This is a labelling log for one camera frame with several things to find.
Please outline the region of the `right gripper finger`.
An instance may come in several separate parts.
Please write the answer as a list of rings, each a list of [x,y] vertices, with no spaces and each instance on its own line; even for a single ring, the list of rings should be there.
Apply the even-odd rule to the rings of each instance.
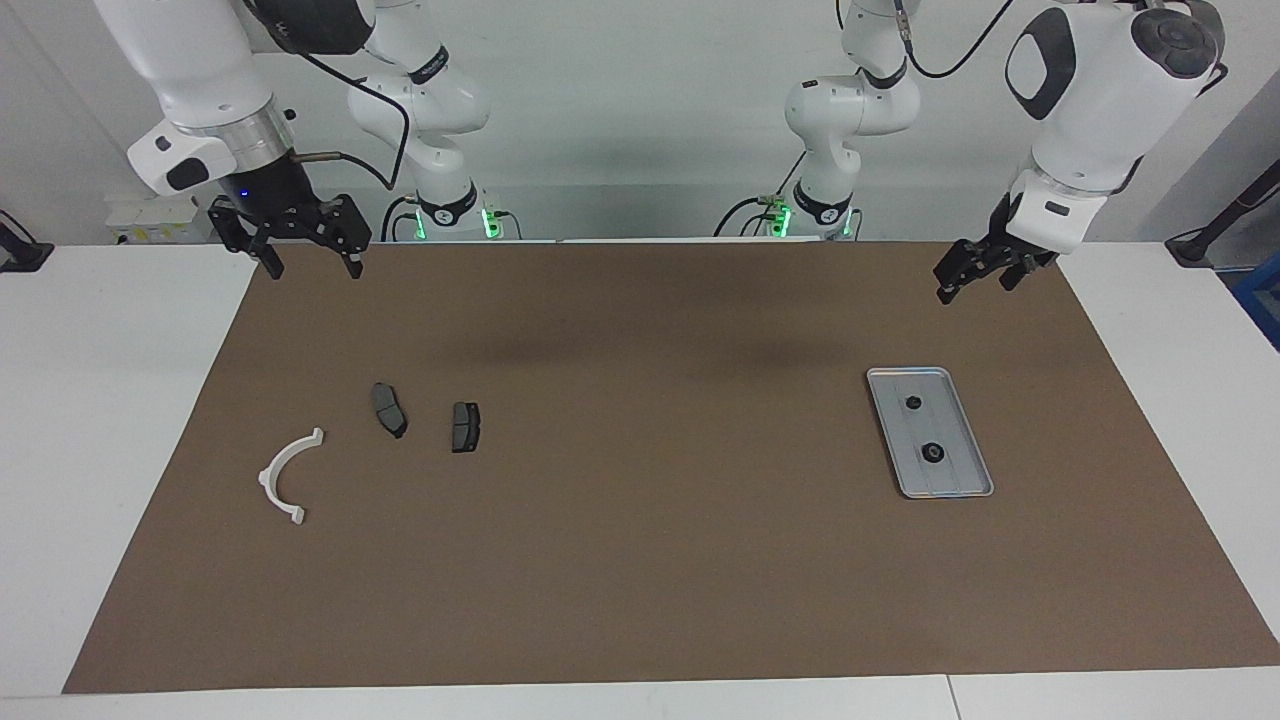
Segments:
[[[229,197],[215,197],[207,217],[223,247],[252,258],[273,281],[279,281],[284,264],[271,245],[270,225],[241,213]]]
[[[317,243],[338,254],[349,278],[358,281],[364,274],[364,254],[372,238],[365,215],[348,193],[321,201],[317,210]]]

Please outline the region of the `silver metal tray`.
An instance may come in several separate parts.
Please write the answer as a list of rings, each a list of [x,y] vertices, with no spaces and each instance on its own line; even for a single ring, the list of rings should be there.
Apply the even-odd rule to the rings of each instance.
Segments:
[[[867,384],[899,492],[911,500],[979,498],[995,492],[950,373],[942,366],[874,366]],[[908,396],[923,398],[919,410],[904,405]],[[936,442],[946,448],[940,464],[924,462],[920,447]]]

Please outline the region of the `white box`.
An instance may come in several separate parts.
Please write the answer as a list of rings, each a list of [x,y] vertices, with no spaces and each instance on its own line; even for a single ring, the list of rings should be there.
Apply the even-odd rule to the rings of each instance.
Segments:
[[[109,199],[104,222],[114,245],[210,243],[214,228],[197,197]]]

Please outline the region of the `black angled stand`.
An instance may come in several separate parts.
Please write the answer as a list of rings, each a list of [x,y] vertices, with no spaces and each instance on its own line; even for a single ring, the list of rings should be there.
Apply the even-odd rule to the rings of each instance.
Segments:
[[[1164,242],[1174,260],[1184,268],[1208,268],[1207,252],[1242,218],[1261,209],[1280,195],[1280,158],[1261,173],[1240,195],[1206,225],[1183,232]]]

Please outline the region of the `long grey brake pad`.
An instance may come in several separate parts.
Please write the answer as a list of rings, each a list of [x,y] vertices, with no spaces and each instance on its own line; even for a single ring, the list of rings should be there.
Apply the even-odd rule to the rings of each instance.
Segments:
[[[394,438],[403,438],[410,421],[397,397],[396,388],[387,383],[375,383],[371,388],[371,402],[380,425]]]

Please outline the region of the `blue crate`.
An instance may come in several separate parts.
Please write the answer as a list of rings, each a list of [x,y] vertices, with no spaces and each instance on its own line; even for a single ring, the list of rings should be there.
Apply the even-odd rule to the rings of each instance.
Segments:
[[[1231,295],[1262,336],[1280,352],[1280,250],[1247,272]]]

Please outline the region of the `brown table mat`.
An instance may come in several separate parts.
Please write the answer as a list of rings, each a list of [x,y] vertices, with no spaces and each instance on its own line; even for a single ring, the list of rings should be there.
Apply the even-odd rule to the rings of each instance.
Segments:
[[[927,243],[280,254],[68,693],[1280,665],[1055,268],[945,306]],[[950,373],[992,496],[901,496],[874,366]],[[297,527],[257,475],[315,427]]]

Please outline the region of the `black clamp mount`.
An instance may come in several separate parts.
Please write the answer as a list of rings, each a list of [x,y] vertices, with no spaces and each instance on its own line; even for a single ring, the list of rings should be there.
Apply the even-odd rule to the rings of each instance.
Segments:
[[[41,242],[9,211],[0,209],[0,249],[6,259],[0,261],[3,273],[35,273],[55,250],[52,243]]]

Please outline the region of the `white semicircular plastic bracket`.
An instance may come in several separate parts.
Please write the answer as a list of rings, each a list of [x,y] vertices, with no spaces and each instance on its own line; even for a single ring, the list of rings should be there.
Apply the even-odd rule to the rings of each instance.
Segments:
[[[268,502],[274,509],[284,512],[289,518],[291,523],[297,527],[305,523],[306,510],[302,506],[289,503],[280,497],[278,489],[280,474],[289,461],[305,451],[321,446],[324,439],[325,430],[320,427],[312,428],[308,436],[294,439],[279,450],[257,475],[259,486],[262,488]]]

